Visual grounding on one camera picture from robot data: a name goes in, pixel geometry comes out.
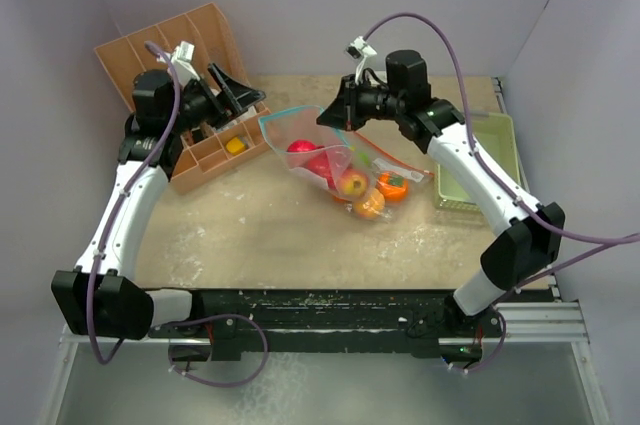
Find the clear bag blue zipper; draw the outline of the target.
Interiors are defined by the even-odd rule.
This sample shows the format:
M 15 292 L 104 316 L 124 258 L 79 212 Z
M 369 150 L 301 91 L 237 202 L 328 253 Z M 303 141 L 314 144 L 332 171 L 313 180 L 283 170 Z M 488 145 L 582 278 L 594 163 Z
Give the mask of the clear bag blue zipper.
M 370 166 L 358 157 L 346 133 L 316 123 L 322 112 L 320 106 L 298 106 L 258 123 L 288 171 L 340 200 L 362 199 L 373 188 Z

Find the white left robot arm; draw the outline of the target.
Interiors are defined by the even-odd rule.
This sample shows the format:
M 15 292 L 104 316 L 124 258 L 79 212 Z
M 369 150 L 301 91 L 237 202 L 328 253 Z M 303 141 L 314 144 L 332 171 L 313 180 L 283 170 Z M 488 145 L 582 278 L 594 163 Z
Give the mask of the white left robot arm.
M 181 84 L 173 66 L 134 78 L 135 110 L 125 122 L 105 212 L 74 267 L 56 272 L 51 282 L 72 333 L 139 340 L 166 323 L 184 337 L 204 329 L 206 314 L 192 304 L 191 292 L 147 291 L 135 284 L 133 275 L 152 212 L 182 154 L 183 134 L 202 123 L 224 126 L 266 97 L 214 63 L 207 70 L 218 93 L 202 78 Z

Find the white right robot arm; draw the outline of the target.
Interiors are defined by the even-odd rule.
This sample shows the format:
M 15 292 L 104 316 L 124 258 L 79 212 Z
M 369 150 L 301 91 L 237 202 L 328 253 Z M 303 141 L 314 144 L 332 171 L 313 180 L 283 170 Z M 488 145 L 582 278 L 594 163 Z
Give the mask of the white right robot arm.
M 385 66 L 384 85 L 343 77 L 316 122 L 343 131 L 356 131 L 371 119 L 395 122 L 479 207 L 495 239 L 481 254 L 479 271 L 454 291 L 456 305 L 444 314 L 452 334 L 467 336 L 479 326 L 479 313 L 557 259 L 565 213 L 555 203 L 541 204 L 512 180 L 476 141 L 463 114 L 432 96 L 427 64 L 418 52 L 394 51 Z

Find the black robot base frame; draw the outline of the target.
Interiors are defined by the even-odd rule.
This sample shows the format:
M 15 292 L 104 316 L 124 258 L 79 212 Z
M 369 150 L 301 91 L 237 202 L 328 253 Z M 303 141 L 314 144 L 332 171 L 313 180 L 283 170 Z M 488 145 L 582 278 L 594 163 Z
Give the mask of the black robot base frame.
M 213 343 L 212 359 L 243 352 L 401 353 L 476 360 L 503 333 L 498 314 L 466 317 L 449 290 L 201 289 L 184 325 L 153 338 Z

